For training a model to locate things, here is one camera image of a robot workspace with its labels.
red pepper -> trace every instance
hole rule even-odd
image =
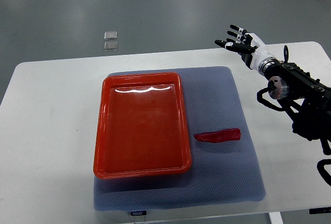
[[[198,141],[219,143],[224,141],[240,140],[241,132],[239,128],[230,128],[216,132],[197,133],[194,137]]]

gray floor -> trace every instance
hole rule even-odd
[[[330,0],[0,0],[0,101],[21,62],[215,48],[230,24],[265,43],[316,41],[331,57],[330,18]],[[111,30],[118,50],[104,52]],[[285,224],[331,220],[308,210],[282,215]],[[266,215],[209,221],[268,223]]]

plastic tray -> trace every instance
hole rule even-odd
[[[191,163],[178,74],[104,80],[94,159],[98,178],[184,173]]]

white table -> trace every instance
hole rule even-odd
[[[331,62],[315,42],[287,44],[290,61],[331,85]],[[278,59],[283,44],[268,46]],[[320,177],[319,141],[292,133],[290,118],[259,104],[267,80],[225,49],[19,64],[0,106],[0,223],[131,222],[93,208],[93,158],[101,84],[113,72],[227,66],[232,70],[266,189],[261,202],[152,210],[147,221],[331,206]]]

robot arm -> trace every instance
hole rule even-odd
[[[228,34],[237,41],[215,40],[215,43],[239,53],[248,68],[267,78],[268,86],[258,92],[258,102],[276,111],[286,112],[293,121],[294,133],[309,141],[320,139],[323,153],[331,155],[328,142],[331,141],[331,88],[320,83],[319,79],[311,78],[309,72],[304,72],[295,63],[289,63],[287,46],[284,47],[284,61],[279,61],[268,52],[267,46],[256,34],[234,25],[230,25],[230,28],[237,33],[228,31]],[[281,108],[263,98],[267,92],[278,101]],[[298,99],[304,99],[302,105],[295,102]],[[324,169],[328,164],[331,164],[331,159],[320,161],[318,171],[331,186],[331,176]]]

